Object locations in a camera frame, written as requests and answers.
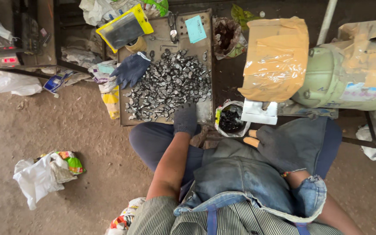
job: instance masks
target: blue jeans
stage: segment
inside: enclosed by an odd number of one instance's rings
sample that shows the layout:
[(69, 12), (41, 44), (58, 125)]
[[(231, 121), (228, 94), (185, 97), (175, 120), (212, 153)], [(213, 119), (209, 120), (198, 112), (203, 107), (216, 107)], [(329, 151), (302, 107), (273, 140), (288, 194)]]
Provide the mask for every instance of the blue jeans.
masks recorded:
[[(129, 136), (130, 144), (143, 162), (155, 171), (165, 150), (173, 140), (173, 125), (147, 122), (135, 126)], [(315, 174), (325, 178), (330, 166), (335, 160), (340, 143), (342, 131), (331, 119), (327, 119), (324, 142), (317, 159)], [(194, 170), (201, 167), (204, 150), (189, 146), (185, 174), (182, 179), (181, 195), (183, 198), (194, 181)]]

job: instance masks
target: gray glove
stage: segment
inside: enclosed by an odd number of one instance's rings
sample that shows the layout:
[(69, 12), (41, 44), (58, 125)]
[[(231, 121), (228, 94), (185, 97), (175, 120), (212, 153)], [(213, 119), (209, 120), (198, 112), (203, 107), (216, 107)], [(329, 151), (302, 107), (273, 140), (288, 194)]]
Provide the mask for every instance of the gray glove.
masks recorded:
[(173, 116), (173, 127), (176, 132), (186, 132), (193, 137), (197, 130), (197, 108), (195, 104), (185, 103), (181, 105)]
[(280, 174), (306, 169), (288, 137), (269, 126), (262, 126), (256, 131), (256, 138), (260, 141), (258, 151)]

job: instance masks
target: gloved hand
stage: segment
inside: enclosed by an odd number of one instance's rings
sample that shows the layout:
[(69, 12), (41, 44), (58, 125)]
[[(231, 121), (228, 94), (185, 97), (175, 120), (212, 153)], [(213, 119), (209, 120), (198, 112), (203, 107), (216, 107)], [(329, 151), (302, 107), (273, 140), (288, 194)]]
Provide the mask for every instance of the gloved hand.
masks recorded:
[(121, 65), (118, 66), (110, 74), (110, 77), (117, 76), (115, 83), (121, 86), (121, 89), (126, 88), (127, 83), (130, 83), (130, 87), (133, 87), (143, 76), (150, 65), (150, 60), (146, 57), (146, 52), (137, 52), (128, 56), (121, 62)]
[(179, 106), (173, 115), (173, 127), (175, 129), (174, 134), (176, 132), (186, 132), (191, 137), (198, 134), (199, 125), (197, 125), (196, 104), (185, 103)]
[(294, 144), (269, 126), (262, 126), (259, 130), (249, 130), (249, 136), (243, 141), (254, 147), (269, 161), (282, 176), (290, 172), (305, 170)]

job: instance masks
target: apron strap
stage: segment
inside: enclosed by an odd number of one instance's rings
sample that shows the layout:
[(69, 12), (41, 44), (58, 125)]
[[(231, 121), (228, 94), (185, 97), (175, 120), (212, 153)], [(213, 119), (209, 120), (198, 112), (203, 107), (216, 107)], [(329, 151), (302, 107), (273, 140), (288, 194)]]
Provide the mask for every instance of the apron strap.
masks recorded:
[(310, 235), (310, 232), (307, 229), (307, 223), (294, 223), (295, 227), (298, 229), (298, 234), (300, 235)]
[(207, 235), (217, 235), (217, 207), (212, 204), (207, 207)]

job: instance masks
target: dirt floor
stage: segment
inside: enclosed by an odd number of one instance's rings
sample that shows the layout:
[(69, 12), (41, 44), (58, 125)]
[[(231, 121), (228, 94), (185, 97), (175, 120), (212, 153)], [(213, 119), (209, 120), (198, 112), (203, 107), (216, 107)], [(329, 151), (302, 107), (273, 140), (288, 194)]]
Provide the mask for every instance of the dirt floor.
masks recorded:
[[(327, 3), (298, 2), (235, 3), (256, 15), (263, 10), (267, 18), (304, 18), (314, 46)], [(230, 17), (231, 2), (171, 4), (170, 9), (188, 12), (209, 7), (215, 15)], [(376, 20), (376, 1), (339, 1), (327, 39), (334, 37), (341, 24), (363, 20)], [(227, 90), (227, 84), (242, 85), (245, 58), (216, 61), (218, 91)], [(218, 102), (241, 100), (234, 90), (217, 93)], [(0, 94), (0, 234), (102, 235), (129, 200), (146, 195), (153, 174), (129, 145), (131, 127), (122, 128), (109, 118), (97, 84), (80, 82), (59, 93), (58, 99), (45, 91), (31, 97)], [(352, 116), (341, 117), (338, 122), (352, 137), (358, 125), (364, 124), (360, 117)], [(53, 150), (77, 152), (87, 172), (29, 211), (26, 198), (12, 179), (14, 166), (20, 159)], [(342, 143), (326, 184), (363, 231), (376, 235), (376, 161), (369, 160), (359, 146)]]

